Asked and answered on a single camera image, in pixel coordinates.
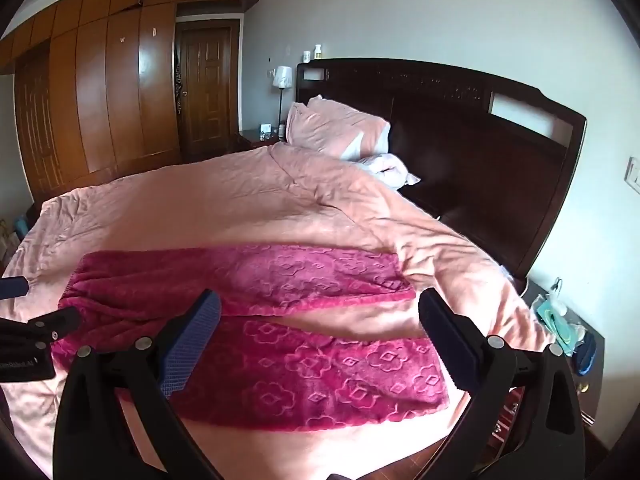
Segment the brown wooden wardrobe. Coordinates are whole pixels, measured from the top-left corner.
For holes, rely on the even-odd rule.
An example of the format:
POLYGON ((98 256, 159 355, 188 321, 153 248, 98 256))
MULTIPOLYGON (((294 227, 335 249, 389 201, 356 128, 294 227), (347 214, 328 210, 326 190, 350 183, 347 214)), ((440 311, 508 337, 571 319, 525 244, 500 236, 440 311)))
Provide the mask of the brown wooden wardrobe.
POLYGON ((58 0, 1 43, 32 199, 187 162, 177 25, 237 18, 258 0, 58 0))

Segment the white bedside lamp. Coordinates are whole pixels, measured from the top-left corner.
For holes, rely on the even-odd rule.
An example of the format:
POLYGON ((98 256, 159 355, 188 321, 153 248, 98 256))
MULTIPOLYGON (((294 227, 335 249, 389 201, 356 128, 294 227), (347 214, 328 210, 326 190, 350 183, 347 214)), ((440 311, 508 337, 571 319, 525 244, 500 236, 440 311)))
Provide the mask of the white bedside lamp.
POLYGON ((285 90, 291 89, 293 83, 293 69, 291 66, 280 65, 274 71, 272 85, 279 91, 279 109, 278 109, 278 137, 284 138, 284 125, 282 122, 282 104, 283 93, 285 90))

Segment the dark left nightstand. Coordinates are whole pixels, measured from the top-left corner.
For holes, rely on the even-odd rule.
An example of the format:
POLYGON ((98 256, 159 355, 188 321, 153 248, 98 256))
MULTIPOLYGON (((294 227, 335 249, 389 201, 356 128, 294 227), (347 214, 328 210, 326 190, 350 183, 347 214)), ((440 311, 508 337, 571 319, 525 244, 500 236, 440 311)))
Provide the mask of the dark left nightstand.
POLYGON ((259 129, 242 130, 236 137, 236 150, 244 152, 273 145, 279 142, 278 136, 265 136, 259 129))

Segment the dark wooden headboard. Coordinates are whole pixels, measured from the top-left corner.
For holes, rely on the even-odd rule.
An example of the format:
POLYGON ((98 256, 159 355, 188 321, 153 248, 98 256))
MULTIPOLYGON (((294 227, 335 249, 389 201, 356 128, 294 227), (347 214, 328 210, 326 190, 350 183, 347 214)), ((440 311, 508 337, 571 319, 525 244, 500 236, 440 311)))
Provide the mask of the dark wooden headboard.
POLYGON ((405 198, 526 278, 566 199, 587 121, 540 90, 468 68, 397 58, 296 67, 314 96, 390 122, 390 151, 420 183, 405 198))

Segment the white pink pillow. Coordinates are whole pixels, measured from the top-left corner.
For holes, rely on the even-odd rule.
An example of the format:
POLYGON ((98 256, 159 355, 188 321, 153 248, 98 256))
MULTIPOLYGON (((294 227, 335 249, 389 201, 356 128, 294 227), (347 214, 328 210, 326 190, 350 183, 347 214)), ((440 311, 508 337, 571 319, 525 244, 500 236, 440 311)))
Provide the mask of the white pink pillow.
POLYGON ((421 182, 421 179, 412 174, 394 154, 383 153, 365 157, 359 159, 357 165, 395 191, 421 182))

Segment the dark nightstand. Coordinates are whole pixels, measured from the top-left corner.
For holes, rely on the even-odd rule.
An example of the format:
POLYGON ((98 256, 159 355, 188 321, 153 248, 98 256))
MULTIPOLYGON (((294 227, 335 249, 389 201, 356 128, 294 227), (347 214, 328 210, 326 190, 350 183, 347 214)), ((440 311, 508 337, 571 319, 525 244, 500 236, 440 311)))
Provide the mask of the dark nightstand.
POLYGON ((279 142, 278 136, 265 136, 259 129, 242 130, 236 137, 236 150, 244 152, 273 145, 279 142))
POLYGON ((521 297, 567 358, 573 374, 582 420, 596 421, 604 370, 605 339, 561 300, 562 280, 550 290, 526 280, 521 297))

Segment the magenta fleece pants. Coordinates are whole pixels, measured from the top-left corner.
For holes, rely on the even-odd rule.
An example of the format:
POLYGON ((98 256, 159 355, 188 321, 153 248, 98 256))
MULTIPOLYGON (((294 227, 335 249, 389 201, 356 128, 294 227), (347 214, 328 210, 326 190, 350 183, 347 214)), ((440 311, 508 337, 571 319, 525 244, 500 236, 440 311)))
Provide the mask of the magenta fleece pants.
POLYGON ((216 426, 318 431, 439 412, 449 396, 425 338, 358 341, 285 324, 299 313, 411 300, 397 256, 298 245, 92 252, 60 299, 80 324, 53 348, 69 367, 77 350, 129 348, 155 336, 202 292, 221 319, 184 387, 169 401, 183 418, 216 426))

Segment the brown wooden door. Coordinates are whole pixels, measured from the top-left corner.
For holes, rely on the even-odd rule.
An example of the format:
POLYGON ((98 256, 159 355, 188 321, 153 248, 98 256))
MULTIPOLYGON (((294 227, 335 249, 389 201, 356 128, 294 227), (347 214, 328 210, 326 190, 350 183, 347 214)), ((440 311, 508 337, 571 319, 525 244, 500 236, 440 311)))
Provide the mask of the brown wooden door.
POLYGON ((177 25, 179 138, 188 162, 233 152, 239 134, 240 21, 177 25))

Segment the pink bed duvet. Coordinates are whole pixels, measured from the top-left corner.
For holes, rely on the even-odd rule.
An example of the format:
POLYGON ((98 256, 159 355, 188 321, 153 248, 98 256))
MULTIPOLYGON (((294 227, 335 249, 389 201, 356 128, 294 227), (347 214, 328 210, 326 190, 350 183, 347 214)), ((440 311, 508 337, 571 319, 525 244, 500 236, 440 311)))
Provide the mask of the pink bed duvet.
MULTIPOLYGON (((549 342, 529 307, 487 254, 351 162, 276 144, 169 166, 48 200, 8 273, 27 296, 2 302, 5 318, 53 311, 79 260, 97 250, 247 243, 353 247, 398 255, 416 289, 435 287, 484 334, 519 349, 549 342)), ((357 478, 446 436, 468 404, 451 390, 431 415, 318 432, 269 432, 188 422, 230 479, 357 478)))

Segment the white wall switch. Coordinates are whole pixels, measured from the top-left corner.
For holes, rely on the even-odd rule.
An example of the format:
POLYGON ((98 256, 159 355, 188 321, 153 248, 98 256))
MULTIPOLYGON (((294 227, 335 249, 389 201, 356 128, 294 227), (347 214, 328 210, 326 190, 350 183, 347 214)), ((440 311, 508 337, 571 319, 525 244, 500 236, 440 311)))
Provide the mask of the white wall switch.
POLYGON ((637 157, 631 157, 628 162, 625 182, 634 190, 640 193, 640 162, 637 157))

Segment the dark right nightstand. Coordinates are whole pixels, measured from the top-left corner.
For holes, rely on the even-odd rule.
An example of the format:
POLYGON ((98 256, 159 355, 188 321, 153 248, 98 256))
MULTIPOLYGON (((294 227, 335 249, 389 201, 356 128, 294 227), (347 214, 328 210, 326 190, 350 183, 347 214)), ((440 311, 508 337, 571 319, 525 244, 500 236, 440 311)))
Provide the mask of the dark right nightstand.
POLYGON ((561 300, 562 280, 550 290, 526 280, 521 297, 567 358, 573 374, 582 420, 596 421, 604 370, 605 339, 561 300))

